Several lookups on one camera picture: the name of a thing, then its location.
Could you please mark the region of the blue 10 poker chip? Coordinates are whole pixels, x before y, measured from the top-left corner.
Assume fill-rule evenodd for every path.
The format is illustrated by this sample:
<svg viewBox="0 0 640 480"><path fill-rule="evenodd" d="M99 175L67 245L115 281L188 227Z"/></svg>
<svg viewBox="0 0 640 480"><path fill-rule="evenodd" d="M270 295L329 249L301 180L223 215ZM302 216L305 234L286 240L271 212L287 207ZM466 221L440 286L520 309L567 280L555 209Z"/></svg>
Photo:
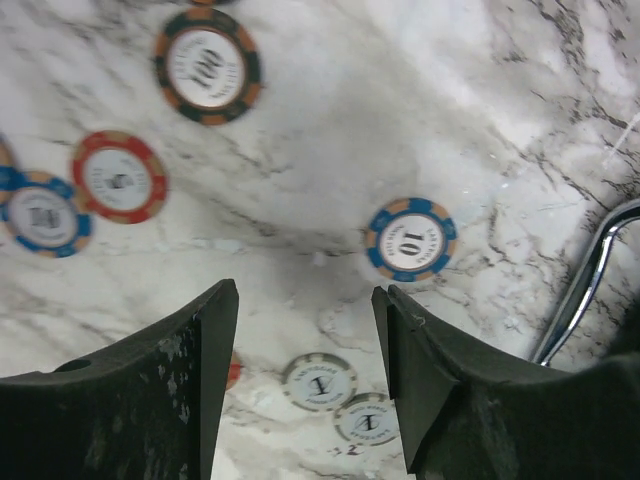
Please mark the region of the blue 10 poker chip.
<svg viewBox="0 0 640 480"><path fill-rule="evenodd" d="M17 169L13 152L5 138L0 138L0 204L5 205L15 191Z"/></svg>
<svg viewBox="0 0 640 480"><path fill-rule="evenodd" d="M449 212L421 197L381 207L363 232L366 258L382 276L402 283L424 281L452 259L458 235Z"/></svg>
<svg viewBox="0 0 640 480"><path fill-rule="evenodd" d="M91 213L73 185L44 171L18 172L1 207L1 221L10 236L33 254L66 258L92 239Z"/></svg>

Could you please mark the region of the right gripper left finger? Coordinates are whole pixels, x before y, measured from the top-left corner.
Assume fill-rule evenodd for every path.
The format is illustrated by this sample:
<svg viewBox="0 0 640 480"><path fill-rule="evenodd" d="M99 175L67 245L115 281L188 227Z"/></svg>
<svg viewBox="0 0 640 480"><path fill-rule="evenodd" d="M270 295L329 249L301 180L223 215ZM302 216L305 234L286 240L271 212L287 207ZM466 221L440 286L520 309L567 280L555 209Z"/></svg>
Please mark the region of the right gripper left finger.
<svg viewBox="0 0 640 480"><path fill-rule="evenodd" d="M52 372L1 381L5 479L207 479L239 295L222 280Z"/></svg>

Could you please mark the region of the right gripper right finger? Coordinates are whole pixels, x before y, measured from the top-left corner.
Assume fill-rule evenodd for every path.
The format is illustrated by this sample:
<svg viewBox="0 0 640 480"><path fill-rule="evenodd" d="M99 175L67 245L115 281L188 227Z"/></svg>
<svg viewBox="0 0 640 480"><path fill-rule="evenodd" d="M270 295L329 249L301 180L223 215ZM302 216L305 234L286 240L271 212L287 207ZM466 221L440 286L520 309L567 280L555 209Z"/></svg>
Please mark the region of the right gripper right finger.
<svg viewBox="0 0 640 480"><path fill-rule="evenodd" d="M635 479L639 345L569 373L512 356L397 287L371 297L407 471L419 479Z"/></svg>

